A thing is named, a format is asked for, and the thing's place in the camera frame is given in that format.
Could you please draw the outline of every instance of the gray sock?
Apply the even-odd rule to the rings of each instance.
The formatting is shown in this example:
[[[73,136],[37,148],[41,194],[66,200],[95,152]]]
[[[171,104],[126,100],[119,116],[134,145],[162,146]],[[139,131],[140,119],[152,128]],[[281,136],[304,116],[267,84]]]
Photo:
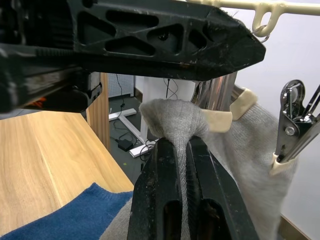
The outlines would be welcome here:
[[[151,132],[166,137],[177,151],[182,191],[181,239],[190,239],[186,197],[186,145],[192,136],[204,139],[211,152],[235,179],[261,240],[276,238],[280,209],[296,164],[270,176],[278,122],[262,107],[253,106],[232,123],[227,133],[207,135],[207,123],[197,106],[181,100],[156,99],[143,103],[140,111]],[[125,240],[131,211],[128,202],[113,219],[100,240]]]

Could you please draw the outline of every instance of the wooden table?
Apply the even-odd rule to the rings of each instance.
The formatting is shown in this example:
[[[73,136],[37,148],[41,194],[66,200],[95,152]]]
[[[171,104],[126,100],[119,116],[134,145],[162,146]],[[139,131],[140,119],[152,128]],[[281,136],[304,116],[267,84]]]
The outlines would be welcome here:
[[[0,120],[0,236],[69,203],[92,183],[133,185],[79,113]]]

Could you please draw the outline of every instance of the blue sweater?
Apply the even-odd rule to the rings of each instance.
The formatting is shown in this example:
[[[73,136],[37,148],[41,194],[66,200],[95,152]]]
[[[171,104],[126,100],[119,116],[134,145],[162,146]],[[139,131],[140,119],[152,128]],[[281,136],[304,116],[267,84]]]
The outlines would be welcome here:
[[[93,183],[59,210],[7,233],[0,240],[98,240],[132,195],[111,193]]]

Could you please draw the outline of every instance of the pegboard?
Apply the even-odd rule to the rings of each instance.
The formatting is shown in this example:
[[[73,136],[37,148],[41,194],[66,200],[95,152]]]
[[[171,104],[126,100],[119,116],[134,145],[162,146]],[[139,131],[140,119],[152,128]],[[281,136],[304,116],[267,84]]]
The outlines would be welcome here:
[[[134,96],[134,76],[118,74],[119,83],[122,87],[122,95],[130,94]],[[108,97],[121,96],[121,89],[117,82],[117,76],[114,73],[108,73]]]

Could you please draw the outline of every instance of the metal ring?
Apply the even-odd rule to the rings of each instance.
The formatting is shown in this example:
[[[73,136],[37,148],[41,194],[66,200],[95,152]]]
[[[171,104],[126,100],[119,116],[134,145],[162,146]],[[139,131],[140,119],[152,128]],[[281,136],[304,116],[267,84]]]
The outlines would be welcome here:
[[[252,31],[252,34],[255,34],[256,32],[264,29],[267,25],[261,25],[260,27],[258,27],[256,30]],[[265,43],[268,39],[270,38],[270,33],[261,41],[261,43]]]

